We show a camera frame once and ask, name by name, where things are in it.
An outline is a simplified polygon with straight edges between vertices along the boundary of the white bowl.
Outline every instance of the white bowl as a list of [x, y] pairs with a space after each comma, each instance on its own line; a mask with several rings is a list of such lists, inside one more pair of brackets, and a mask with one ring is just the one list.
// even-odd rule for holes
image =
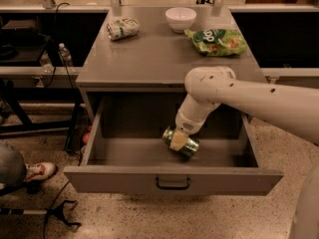
[[196, 19], [196, 12], [189, 8], [175, 7], [165, 12], [169, 26], [177, 33], [190, 28]]

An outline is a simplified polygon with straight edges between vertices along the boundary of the floor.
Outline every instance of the floor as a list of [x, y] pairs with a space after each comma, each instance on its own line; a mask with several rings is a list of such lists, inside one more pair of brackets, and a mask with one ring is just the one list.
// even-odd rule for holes
[[[30, 107], [25, 110], [34, 121], [68, 118], [68, 107]], [[4, 125], [16, 123], [9, 116]], [[265, 168], [283, 172], [284, 177], [266, 196], [170, 196], [78, 193], [66, 184], [66, 165], [78, 165], [76, 155], [65, 152], [65, 130], [1, 137], [15, 146], [28, 163], [55, 162], [59, 170], [43, 182], [40, 191], [26, 189], [0, 198], [0, 208], [45, 210], [64, 200], [65, 217], [82, 226], [68, 227], [50, 216], [44, 229], [44, 215], [1, 215], [0, 238], [214, 238], [286, 239], [302, 183], [319, 160], [317, 146], [281, 129], [252, 121], [256, 147]]]

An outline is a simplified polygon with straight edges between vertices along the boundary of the snack packet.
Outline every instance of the snack packet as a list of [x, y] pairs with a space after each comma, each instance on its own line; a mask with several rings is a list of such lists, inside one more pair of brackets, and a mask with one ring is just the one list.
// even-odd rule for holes
[[229, 56], [241, 54], [246, 49], [246, 42], [239, 31], [233, 29], [209, 29], [193, 32], [184, 30], [200, 53], [207, 56]]

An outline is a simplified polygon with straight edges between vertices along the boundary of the open drawer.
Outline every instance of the open drawer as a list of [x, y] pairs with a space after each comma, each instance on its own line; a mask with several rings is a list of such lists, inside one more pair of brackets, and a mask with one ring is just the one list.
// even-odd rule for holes
[[103, 93], [81, 166], [64, 173], [78, 192], [267, 194], [278, 171], [260, 167], [247, 116], [220, 106], [185, 158], [161, 140], [183, 93]]

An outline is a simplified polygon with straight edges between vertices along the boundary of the person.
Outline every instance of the person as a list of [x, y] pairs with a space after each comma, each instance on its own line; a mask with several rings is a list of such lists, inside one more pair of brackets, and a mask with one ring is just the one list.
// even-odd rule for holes
[[19, 186], [23, 182], [41, 181], [57, 170], [52, 162], [26, 164], [23, 155], [9, 143], [0, 142], [0, 189]]

